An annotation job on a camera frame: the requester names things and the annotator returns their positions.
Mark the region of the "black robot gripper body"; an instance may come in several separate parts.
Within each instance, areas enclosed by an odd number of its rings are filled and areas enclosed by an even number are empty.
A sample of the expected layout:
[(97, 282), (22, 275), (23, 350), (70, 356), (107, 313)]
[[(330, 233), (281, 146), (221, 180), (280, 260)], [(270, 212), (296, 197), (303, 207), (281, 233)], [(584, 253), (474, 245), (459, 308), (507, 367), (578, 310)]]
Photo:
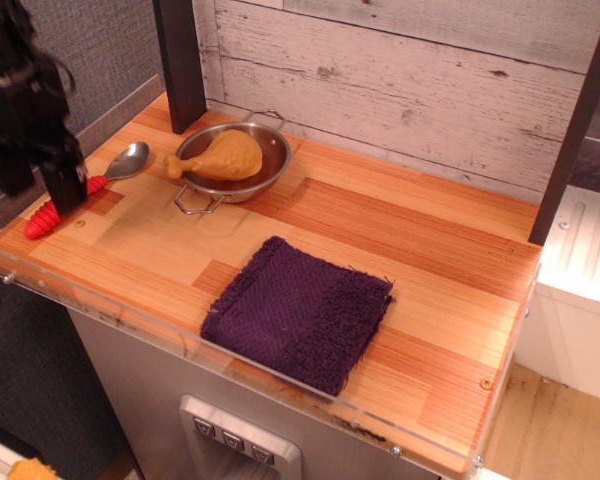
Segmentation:
[(37, 74), (0, 86), (0, 147), (19, 152), (35, 164), (84, 164), (79, 143), (65, 125), (69, 106), (58, 74)]

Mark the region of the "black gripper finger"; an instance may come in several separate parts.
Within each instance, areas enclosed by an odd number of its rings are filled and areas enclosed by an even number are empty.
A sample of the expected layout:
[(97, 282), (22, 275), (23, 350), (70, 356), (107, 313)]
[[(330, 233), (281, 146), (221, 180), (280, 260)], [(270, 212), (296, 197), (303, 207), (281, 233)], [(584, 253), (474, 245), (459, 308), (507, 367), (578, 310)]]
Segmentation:
[(0, 189), (7, 196), (16, 196), (34, 185), (34, 175), (28, 161), (18, 151), (0, 147)]
[(71, 213), (87, 199), (87, 171), (84, 164), (41, 167), (47, 191), (60, 216)]

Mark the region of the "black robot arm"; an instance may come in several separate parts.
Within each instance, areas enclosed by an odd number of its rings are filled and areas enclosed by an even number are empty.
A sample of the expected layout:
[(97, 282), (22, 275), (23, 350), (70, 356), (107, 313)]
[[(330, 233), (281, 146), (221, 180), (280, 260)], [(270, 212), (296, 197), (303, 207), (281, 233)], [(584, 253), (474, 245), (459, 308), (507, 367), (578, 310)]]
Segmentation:
[(0, 1), (0, 189), (13, 197), (35, 183), (38, 166), (57, 212), (88, 196), (78, 140), (67, 129), (63, 64), (34, 43), (30, 15), (19, 1)]

